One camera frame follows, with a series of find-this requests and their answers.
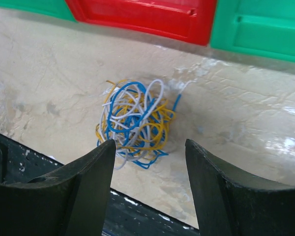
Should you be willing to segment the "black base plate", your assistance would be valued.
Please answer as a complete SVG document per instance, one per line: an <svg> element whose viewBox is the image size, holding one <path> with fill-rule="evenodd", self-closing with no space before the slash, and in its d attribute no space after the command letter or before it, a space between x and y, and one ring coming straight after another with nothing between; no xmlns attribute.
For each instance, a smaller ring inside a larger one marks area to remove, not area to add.
<svg viewBox="0 0 295 236"><path fill-rule="evenodd" d="M0 134L0 183L27 183L64 166ZM199 231L110 187L100 236L197 236Z"/></svg>

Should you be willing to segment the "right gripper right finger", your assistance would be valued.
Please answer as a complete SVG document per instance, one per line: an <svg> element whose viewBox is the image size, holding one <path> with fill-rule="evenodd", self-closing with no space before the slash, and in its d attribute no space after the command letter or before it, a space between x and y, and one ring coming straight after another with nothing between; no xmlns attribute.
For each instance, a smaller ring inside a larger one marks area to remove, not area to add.
<svg viewBox="0 0 295 236"><path fill-rule="evenodd" d="M193 140L185 159L202 236L295 236L295 186L251 174Z"/></svg>

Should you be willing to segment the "red plastic bin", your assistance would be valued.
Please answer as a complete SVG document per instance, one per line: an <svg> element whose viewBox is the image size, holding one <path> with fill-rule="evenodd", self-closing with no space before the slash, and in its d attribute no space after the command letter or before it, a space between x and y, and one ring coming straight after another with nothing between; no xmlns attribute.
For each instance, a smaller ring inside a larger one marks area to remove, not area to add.
<svg viewBox="0 0 295 236"><path fill-rule="evenodd" d="M135 30L206 46L215 0L68 0L78 22Z"/></svg>

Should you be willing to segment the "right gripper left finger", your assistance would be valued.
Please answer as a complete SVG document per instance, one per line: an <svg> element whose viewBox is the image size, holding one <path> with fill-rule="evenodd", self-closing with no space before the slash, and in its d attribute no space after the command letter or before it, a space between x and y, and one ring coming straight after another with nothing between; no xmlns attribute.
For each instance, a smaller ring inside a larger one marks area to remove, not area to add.
<svg viewBox="0 0 295 236"><path fill-rule="evenodd" d="M27 183L0 183L0 236L99 236L116 145L86 155Z"/></svg>

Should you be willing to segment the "green plastic bin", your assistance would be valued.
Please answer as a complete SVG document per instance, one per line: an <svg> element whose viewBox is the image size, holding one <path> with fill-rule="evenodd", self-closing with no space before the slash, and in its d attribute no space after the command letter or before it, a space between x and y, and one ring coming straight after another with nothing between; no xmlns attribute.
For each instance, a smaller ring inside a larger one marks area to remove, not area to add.
<svg viewBox="0 0 295 236"><path fill-rule="evenodd" d="M210 46L295 62L295 0L220 0Z"/></svg>
<svg viewBox="0 0 295 236"><path fill-rule="evenodd" d="M0 0L0 7L76 21L64 0Z"/></svg>

